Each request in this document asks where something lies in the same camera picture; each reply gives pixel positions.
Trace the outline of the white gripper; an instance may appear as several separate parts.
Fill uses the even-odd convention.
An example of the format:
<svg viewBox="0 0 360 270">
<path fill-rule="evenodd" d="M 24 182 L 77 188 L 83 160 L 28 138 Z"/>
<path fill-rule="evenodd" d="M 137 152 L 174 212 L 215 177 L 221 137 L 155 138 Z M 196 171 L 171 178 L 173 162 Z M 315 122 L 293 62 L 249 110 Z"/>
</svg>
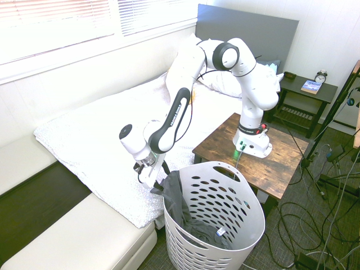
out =
<svg viewBox="0 0 360 270">
<path fill-rule="evenodd" d="M 163 186 L 156 181 L 161 168 L 163 168 L 166 174 L 170 174 L 169 167 L 166 161 L 164 161 L 165 156 L 166 154 L 160 154 L 152 165 L 145 166 L 141 164 L 140 166 L 141 170 L 138 175 L 139 182 L 144 188 L 152 188 L 153 194 L 163 194 Z"/>
</svg>

